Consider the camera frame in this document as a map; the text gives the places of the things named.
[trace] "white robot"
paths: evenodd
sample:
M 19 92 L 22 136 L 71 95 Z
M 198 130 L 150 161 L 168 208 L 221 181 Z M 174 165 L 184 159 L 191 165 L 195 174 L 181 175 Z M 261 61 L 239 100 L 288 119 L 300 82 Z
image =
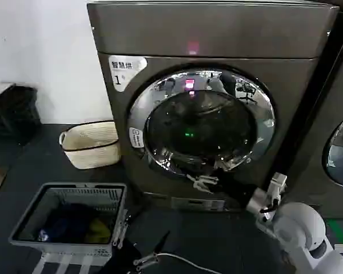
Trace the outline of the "white robot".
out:
M 285 175 L 276 173 L 267 192 L 231 182 L 224 172 L 216 177 L 188 175 L 188 178 L 200 191 L 225 192 L 237 199 L 255 215 L 257 227 L 280 242 L 297 274 L 343 274 L 343 256 L 326 237 L 320 214 L 303 203 L 280 205 Z

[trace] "green mat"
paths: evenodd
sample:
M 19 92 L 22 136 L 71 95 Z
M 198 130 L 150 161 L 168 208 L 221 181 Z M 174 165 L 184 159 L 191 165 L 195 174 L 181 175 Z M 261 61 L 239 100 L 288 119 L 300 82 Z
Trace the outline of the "green mat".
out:
M 343 244 L 343 229 L 340 224 L 340 221 L 328 219 L 326 220 L 326 223 L 330 227 L 330 229 L 333 231 L 335 237 L 337 238 L 338 242 L 340 244 Z

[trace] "basket handle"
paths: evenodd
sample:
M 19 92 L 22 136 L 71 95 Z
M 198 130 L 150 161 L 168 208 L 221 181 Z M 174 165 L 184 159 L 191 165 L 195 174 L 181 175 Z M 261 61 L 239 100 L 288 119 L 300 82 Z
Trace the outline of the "basket handle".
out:
M 66 131 L 62 132 L 58 137 L 58 143 L 60 146 L 62 146 L 63 140 L 65 140 L 66 137 Z

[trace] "woven basket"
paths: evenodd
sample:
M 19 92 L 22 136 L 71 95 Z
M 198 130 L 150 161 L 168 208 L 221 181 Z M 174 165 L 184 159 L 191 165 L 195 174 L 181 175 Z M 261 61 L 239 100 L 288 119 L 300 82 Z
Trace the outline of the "woven basket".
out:
M 80 124 L 59 136 L 59 144 L 80 170 L 115 164 L 121 149 L 114 121 Z

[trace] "gray washing machine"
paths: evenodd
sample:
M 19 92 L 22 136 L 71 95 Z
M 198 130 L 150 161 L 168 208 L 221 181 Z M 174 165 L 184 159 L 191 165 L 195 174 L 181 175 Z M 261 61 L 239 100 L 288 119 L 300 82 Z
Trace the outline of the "gray washing machine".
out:
M 287 199 L 310 204 L 323 217 L 339 218 L 343 217 L 343 11 L 320 63 L 321 69 L 313 77 L 316 81 L 309 85 L 319 93 L 314 100 L 303 102 L 301 109 L 311 113 L 295 118 L 290 132 L 301 136 L 297 141 L 285 141 L 281 154 L 289 155 L 293 149 L 295 156 L 282 172 L 288 175 Z
M 338 8 L 307 1 L 87 6 L 130 179 L 177 208 L 236 208 L 186 174 L 260 187 Z

